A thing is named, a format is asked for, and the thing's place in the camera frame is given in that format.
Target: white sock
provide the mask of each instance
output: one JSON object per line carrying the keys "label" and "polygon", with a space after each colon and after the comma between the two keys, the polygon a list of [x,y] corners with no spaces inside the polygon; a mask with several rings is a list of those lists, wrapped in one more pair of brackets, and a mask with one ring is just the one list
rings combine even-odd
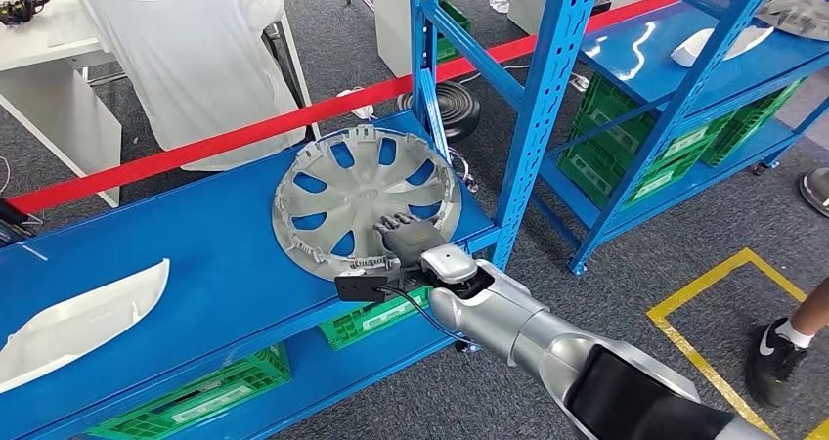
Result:
{"label": "white sock", "polygon": [[786,320],[782,325],[778,326],[777,329],[774,330],[774,333],[781,337],[785,337],[789,340],[789,342],[802,349],[808,348],[808,344],[814,337],[814,335],[805,335],[802,332],[795,330],[789,320]]}

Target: gray carpet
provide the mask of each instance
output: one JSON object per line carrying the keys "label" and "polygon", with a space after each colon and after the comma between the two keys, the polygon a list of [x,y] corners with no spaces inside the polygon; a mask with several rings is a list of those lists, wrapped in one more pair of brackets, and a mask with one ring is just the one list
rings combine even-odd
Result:
{"label": "gray carpet", "polygon": [[[374,48],[371,12],[355,1],[285,0],[313,100],[345,88],[366,86],[390,73]],[[472,33],[489,46],[523,35],[487,0],[453,0],[473,20]],[[516,65],[527,61],[514,61]],[[101,67],[100,71],[113,67]],[[586,72],[580,66],[578,71]],[[523,79],[522,70],[515,71]],[[481,190],[478,199],[495,208],[507,145],[515,122],[512,109],[478,79],[467,84],[483,101],[481,126],[458,148],[472,163]],[[158,151],[128,81],[100,89],[122,122],[123,160]],[[563,135],[580,94],[568,89],[556,122]],[[378,115],[391,103],[375,107]],[[324,131],[352,126],[353,116],[323,123]],[[4,195],[36,189],[71,177],[44,147],[0,111],[0,155],[13,167]],[[564,318],[611,337],[623,338],[691,378],[703,400],[729,409],[714,387],[658,331],[645,312],[677,289],[749,246],[804,291],[829,275],[825,250],[829,221],[803,203],[800,175],[829,162],[829,152],[809,140],[785,156],[780,168],[763,177],[740,173],[705,193],[601,247],[581,278],[564,268],[572,250],[532,207],[507,271],[524,282]],[[147,197],[202,175],[180,170],[125,187],[124,203]],[[561,209],[545,186],[537,185]],[[105,211],[97,198],[47,211],[45,229],[61,227]],[[762,273],[743,269],[680,308],[671,322],[746,399],[741,361],[745,334],[754,326],[786,315],[790,296]],[[816,339],[798,380],[795,404],[767,411],[750,402],[783,439],[800,439],[829,416],[826,356],[829,336]],[[563,416],[528,376],[488,353],[457,354],[447,349],[349,397],[276,435],[276,439],[431,439],[570,438]]]}

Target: blue shelving rack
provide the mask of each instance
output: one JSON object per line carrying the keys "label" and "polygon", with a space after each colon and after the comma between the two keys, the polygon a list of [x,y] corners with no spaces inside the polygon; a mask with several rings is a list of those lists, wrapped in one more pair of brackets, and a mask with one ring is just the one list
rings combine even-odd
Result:
{"label": "blue shelving rack", "polygon": [[[773,119],[719,166],[697,163],[676,183],[624,207],[651,161],[673,139],[829,66],[829,43],[782,31],[774,31],[752,51],[724,62],[723,55],[753,21],[763,1],[680,0],[586,38],[581,57],[641,106],[550,149],[542,160],[542,179],[587,230],[578,236],[540,198],[532,197],[553,227],[576,249],[569,262],[574,273],[586,270],[589,256],[604,242],[716,182],[755,163],[776,167],[778,159],[829,109],[827,98],[794,129]],[[669,58],[676,46],[706,27],[713,27],[714,33],[691,68]],[[541,36],[539,45],[547,45]],[[607,204],[597,207],[561,173],[556,165],[558,157],[567,148],[649,111],[658,113],[655,127]]]}
{"label": "blue shelving rack", "polygon": [[[593,0],[547,0],[526,87],[441,10],[412,0],[413,106],[380,128],[446,153],[435,98],[437,31],[518,111],[502,192],[489,217],[465,189],[453,242],[503,267],[535,183]],[[172,439],[262,439],[446,346],[407,318],[338,351],[315,328],[355,307],[295,266],[273,236],[274,191],[294,159],[275,154],[91,220],[0,249],[0,334],[39,311],[170,259],[149,315],[90,354],[0,394],[0,438],[86,438],[88,428],[282,341],[291,381],[200,420]]]}

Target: black headphones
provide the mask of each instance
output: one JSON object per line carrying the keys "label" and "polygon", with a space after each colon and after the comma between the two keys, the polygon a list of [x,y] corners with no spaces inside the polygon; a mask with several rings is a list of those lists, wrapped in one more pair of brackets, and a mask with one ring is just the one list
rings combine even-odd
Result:
{"label": "black headphones", "polygon": [[0,3],[0,22],[6,26],[30,22],[50,1],[52,0],[15,0]]}

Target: robotic arm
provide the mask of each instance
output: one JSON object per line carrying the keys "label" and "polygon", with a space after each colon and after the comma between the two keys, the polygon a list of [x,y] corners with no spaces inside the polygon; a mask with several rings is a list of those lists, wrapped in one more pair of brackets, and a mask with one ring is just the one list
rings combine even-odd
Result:
{"label": "robotic arm", "polygon": [[639,349],[555,317],[492,263],[447,244],[430,222],[398,213],[374,227],[401,268],[340,276],[340,297],[384,301],[385,288],[434,286],[435,317],[535,378],[579,438],[770,438],[739,416],[701,405],[693,383]]}

